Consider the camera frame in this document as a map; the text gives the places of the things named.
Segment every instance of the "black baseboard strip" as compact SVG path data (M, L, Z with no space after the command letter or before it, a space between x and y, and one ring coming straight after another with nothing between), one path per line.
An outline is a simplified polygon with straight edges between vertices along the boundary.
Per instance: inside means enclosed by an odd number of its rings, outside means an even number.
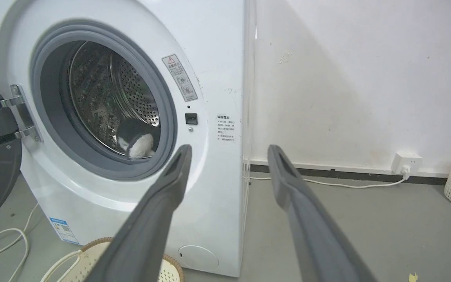
M253 164L250 167L252 172L269 173L268 166L261 166L259 164ZM306 168L298 168L299 172L303 176L317 176L328 177L338 179L356 179L356 180L371 180L371 181L383 181L383 182L397 182L401 180L400 175L384 175L384 174L371 174L371 173L356 173L356 172L339 172L335 170L308 170ZM429 184L429 185L442 185L446 183L446 178L437 177L419 177L411 176L405 183L415 184Z

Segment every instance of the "yellow paper scrap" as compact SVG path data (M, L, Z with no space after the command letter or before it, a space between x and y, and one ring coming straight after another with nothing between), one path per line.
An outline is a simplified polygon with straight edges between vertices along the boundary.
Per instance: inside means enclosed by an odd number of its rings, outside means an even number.
M419 277L417 276L417 273L415 273L415 275L412 275L410 273L410 277L408 277L408 282L416 282L418 278Z

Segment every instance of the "white baseboard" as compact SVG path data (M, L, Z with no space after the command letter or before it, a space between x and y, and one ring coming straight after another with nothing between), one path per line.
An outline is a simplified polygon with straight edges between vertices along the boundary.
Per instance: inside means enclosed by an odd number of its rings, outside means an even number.
M265 159L252 159L252 164L267 166L267 160ZM393 175L390 169L382 169L382 168L369 168L369 167L359 167L359 166L335 166L335 165L326 165L326 164L308 164L308 163L293 163L296 168L304 168L308 170L322 170L329 171L335 170L339 172L354 172L354 173L370 173L370 174L384 174L384 175ZM439 177L439 178L447 178L448 173L437 173L422 170L422 168L413 176L421 176L421 177Z

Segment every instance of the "baseboard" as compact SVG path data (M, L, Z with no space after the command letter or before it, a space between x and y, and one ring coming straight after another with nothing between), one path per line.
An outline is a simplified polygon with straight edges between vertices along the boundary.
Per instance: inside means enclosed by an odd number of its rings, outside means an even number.
M301 164L293 163L299 169L301 175L319 176L342 179L374 180L385 182L396 182L401 175L394 175L391 170L380 168L360 168L356 166L329 166L326 164ZM252 172L268 173L268 162L261 159L252 159ZM419 171L410 177L406 183L444 185L448 174Z

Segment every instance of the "white wall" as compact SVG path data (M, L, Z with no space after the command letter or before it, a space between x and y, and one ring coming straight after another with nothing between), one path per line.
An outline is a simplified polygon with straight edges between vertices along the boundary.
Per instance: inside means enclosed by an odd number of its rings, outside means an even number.
M257 0L253 158L390 173L451 162L451 1Z

